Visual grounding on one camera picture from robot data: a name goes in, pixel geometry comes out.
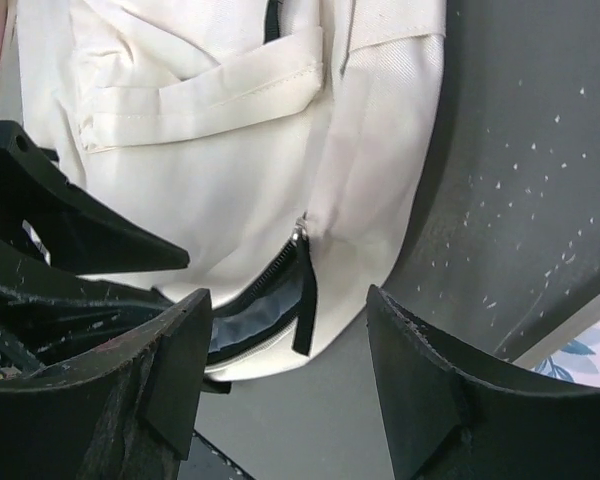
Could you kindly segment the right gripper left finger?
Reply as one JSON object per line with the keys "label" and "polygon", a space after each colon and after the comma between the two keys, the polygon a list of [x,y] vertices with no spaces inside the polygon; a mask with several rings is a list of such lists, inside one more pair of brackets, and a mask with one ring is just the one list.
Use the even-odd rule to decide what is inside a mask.
{"label": "right gripper left finger", "polygon": [[0,479],[176,478],[212,322],[200,289],[81,355],[0,382]]}

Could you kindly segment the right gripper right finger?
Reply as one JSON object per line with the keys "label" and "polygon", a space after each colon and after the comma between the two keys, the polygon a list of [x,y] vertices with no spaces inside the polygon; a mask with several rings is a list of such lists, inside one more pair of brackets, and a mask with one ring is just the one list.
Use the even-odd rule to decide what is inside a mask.
{"label": "right gripper right finger", "polygon": [[542,376],[367,294],[368,335],[398,479],[600,479],[600,388]]}

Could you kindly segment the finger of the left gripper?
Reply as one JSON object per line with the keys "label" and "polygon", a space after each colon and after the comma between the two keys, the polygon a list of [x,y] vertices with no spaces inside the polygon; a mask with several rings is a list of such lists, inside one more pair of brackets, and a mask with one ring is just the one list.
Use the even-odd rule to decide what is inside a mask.
{"label": "finger of the left gripper", "polygon": [[150,320],[170,301],[108,274],[77,275],[0,238],[0,379],[69,359]]}
{"label": "finger of the left gripper", "polygon": [[178,270],[188,253],[133,224],[72,183],[56,151],[0,121],[0,238],[77,275]]}

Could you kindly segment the cream canvas student backpack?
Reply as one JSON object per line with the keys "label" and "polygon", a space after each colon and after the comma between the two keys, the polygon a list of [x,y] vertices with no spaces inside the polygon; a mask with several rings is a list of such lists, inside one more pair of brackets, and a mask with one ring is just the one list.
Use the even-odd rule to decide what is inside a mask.
{"label": "cream canvas student backpack", "polygon": [[210,291],[214,390],[306,365],[402,249],[444,69],[442,1],[21,1],[24,127],[186,250],[109,281]]}

